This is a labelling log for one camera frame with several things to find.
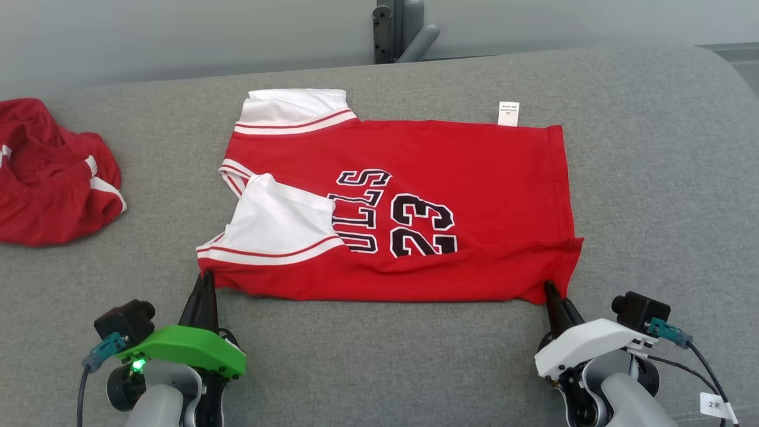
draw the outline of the red basketball jersey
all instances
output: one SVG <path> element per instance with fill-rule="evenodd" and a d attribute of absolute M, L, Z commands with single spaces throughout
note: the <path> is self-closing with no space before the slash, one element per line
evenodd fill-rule
<path fill-rule="evenodd" d="M 544 301 L 580 255 L 562 129 L 364 121 L 342 90 L 256 90 L 197 249 L 218 286 L 348 301 Z"/>

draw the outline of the white care label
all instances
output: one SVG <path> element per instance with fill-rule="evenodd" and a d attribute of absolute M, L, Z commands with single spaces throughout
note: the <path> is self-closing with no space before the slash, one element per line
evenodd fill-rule
<path fill-rule="evenodd" d="M 519 121 L 519 103 L 498 103 L 498 124 L 516 126 Z"/>
<path fill-rule="evenodd" d="M 735 413 L 732 411 L 730 403 L 725 405 L 722 397 L 717 394 L 701 393 L 701 413 L 717 418 L 726 418 L 734 424 L 738 422 L 735 419 Z"/>

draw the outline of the white stripe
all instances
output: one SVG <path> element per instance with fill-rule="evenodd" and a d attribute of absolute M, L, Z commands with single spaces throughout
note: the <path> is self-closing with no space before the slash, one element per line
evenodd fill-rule
<path fill-rule="evenodd" d="M 11 159 L 11 148 L 7 145 L 2 146 L 2 150 L 0 150 L 0 168 L 2 168 L 2 157 L 8 156 L 8 159 Z"/>
<path fill-rule="evenodd" d="M 356 115 L 351 110 L 336 115 L 327 120 L 314 123 L 313 125 L 303 126 L 300 128 L 244 128 L 235 126 L 235 132 L 245 135 L 287 135 L 287 134 L 304 134 L 306 132 L 318 131 L 319 129 L 328 128 L 347 120 L 356 119 Z"/>
<path fill-rule="evenodd" d="M 230 166 L 237 170 L 225 168 L 224 166 Z M 222 162 L 222 167 L 220 167 L 219 170 L 225 170 L 227 172 L 240 175 L 243 178 L 251 178 L 253 176 L 257 176 L 255 173 L 253 173 L 253 171 L 251 171 L 245 166 L 242 166 L 239 162 L 235 162 L 232 159 L 224 159 L 224 161 Z"/>
<path fill-rule="evenodd" d="M 236 125 L 249 125 L 249 126 L 302 126 L 302 125 L 308 125 L 309 123 L 313 123 L 316 121 L 319 121 L 321 119 L 324 119 L 325 117 L 328 117 L 333 114 L 337 113 L 343 113 L 351 111 L 347 106 L 345 108 L 338 108 L 338 109 L 331 109 L 328 112 L 325 112 L 323 114 L 315 115 L 313 117 L 309 117 L 305 120 L 288 120 L 285 118 L 276 120 L 276 121 L 265 121 L 265 120 L 256 120 L 255 122 L 248 122 L 245 120 L 237 120 L 235 123 Z"/>
<path fill-rule="evenodd" d="M 121 193 L 118 192 L 116 187 L 114 187 L 113 185 L 110 185 L 108 182 L 105 182 L 102 179 L 95 176 L 90 180 L 90 188 L 93 190 L 104 191 L 106 193 L 112 193 L 118 196 L 118 199 L 121 201 L 121 212 L 119 213 L 121 214 L 122 212 L 127 210 L 127 202 L 124 201 L 124 198 L 121 196 Z"/>
<path fill-rule="evenodd" d="M 245 265 L 286 265 L 295 264 L 296 262 L 306 261 L 311 258 L 315 258 L 324 252 L 343 246 L 342 240 L 337 237 L 334 239 L 326 240 L 321 245 L 313 247 L 307 251 L 303 251 L 299 254 L 291 255 L 288 257 L 260 257 L 256 255 L 243 255 L 235 254 L 227 251 L 220 251 L 217 249 L 210 249 L 207 251 L 198 252 L 198 258 L 208 258 L 217 261 L 224 261 L 232 264 L 245 264 Z"/>
<path fill-rule="evenodd" d="M 84 162 L 90 167 L 90 178 L 97 175 L 97 162 L 95 161 L 95 157 L 89 156 Z"/>

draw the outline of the cable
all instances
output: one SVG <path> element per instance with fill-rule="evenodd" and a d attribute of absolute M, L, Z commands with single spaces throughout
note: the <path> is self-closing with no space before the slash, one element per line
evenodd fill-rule
<path fill-rule="evenodd" d="M 693 369 L 690 369 L 688 366 L 685 366 L 682 363 L 673 362 L 672 360 L 664 359 L 663 357 L 648 355 L 647 358 L 649 360 L 653 360 L 655 362 L 662 362 L 662 363 L 666 363 L 667 365 L 674 366 L 676 368 L 680 368 L 683 371 L 687 372 L 688 374 L 697 376 L 700 380 L 702 380 L 704 382 L 704 384 L 707 385 L 707 387 L 709 387 L 709 390 L 712 390 L 712 393 L 717 394 L 717 391 L 716 391 L 716 388 L 714 387 L 714 385 L 712 383 L 710 383 L 709 380 L 707 380 L 700 372 L 694 371 Z M 724 418 L 722 418 L 720 420 L 720 427 L 725 427 L 725 419 Z"/>
<path fill-rule="evenodd" d="M 698 360 L 700 360 L 701 364 L 704 365 L 704 367 L 706 368 L 712 381 L 714 381 L 714 387 L 716 387 L 717 391 L 720 394 L 720 397 L 722 397 L 722 401 L 725 403 L 725 407 L 730 412 L 730 416 L 732 417 L 732 424 L 735 427 L 740 427 L 740 425 L 738 424 L 738 419 L 735 417 L 735 413 L 732 411 L 732 405 L 730 405 L 730 402 L 727 400 L 725 391 L 722 389 L 722 385 L 720 384 L 720 382 L 716 379 L 716 375 L 714 374 L 714 371 L 712 371 L 711 366 L 709 366 L 709 362 L 707 362 L 707 360 L 704 359 L 704 356 L 701 354 L 700 351 L 698 351 L 696 346 L 693 345 L 691 341 L 687 341 L 685 345 L 688 346 L 689 349 L 693 350 L 693 353 L 695 353 L 696 357 L 698 357 Z"/>
<path fill-rule="evenodd" d="M 84 386 L 87 384 L 87 376 L 90 374 L 90 366 L 84 367 L 82 381 L 79 383 L 79 401 L 77 402 L 77 427 L 82 427 L 82 412 L 84 411 Z"/>
<path fill-rule="evenodd" d="M 230 332 L 230 331 L 229 331 L 229 329 L 227 329 L 226 327 L 220 327 L 220 328 L 217 330 L 217 332 L 216 332 L 216 333 L 218 334 L 219 332 L 223 332 L 223 333 L 225 333 L 225 334 L 226 334 L 226 335 L 225 335 L 224 337 L 222 337 L 222 338 L 228 338 L 228 339 L 229 339 L 229 341 L 230 341 L 231 343 L 233 343 L 234 345 L 236 345 L 236 347 L 237 347 L 238 349 L 240 348 L 240 344 L 237 342 L 237 339 L 235 338 L 235 336 L 234 336 L 234 335 L 232 335 L 232 332 Z"/>

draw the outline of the gray couch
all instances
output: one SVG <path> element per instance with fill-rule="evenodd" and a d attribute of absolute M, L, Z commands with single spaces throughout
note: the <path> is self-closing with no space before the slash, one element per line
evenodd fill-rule
<path fill-rule="evenodd" d="M 539 52 L 449 62 L 127 84 L 45 99 L 60 124 L 100 133 L 128 211 L 64 247 L 0 247 L 0 425 L 74 424 L 92 323 L 132 298 L 175 323 L 197 274 L 194 247 L 231 218 L 216 169 L 248 90 L 334 87 L 362 119 L 564 125 L 577 235 L 569 294 L 614 318 L 634 290 L 672 306 L 744 427 L 759 425 L 759 102 L 722 59 L 692 47 Z M 219 293 L 222 326 L 247 351 L 226 393 L 230 426 L 562 425 L 537 377 L 545 308 L 526 302 L 291 302 Z M 693 368 L 692 353 L 653 351 Z M 90 377 L 85 426 L 123 425 Z M 657 396 L 683 427 L 702 416 L 698 379 L 659 367 Z"/>

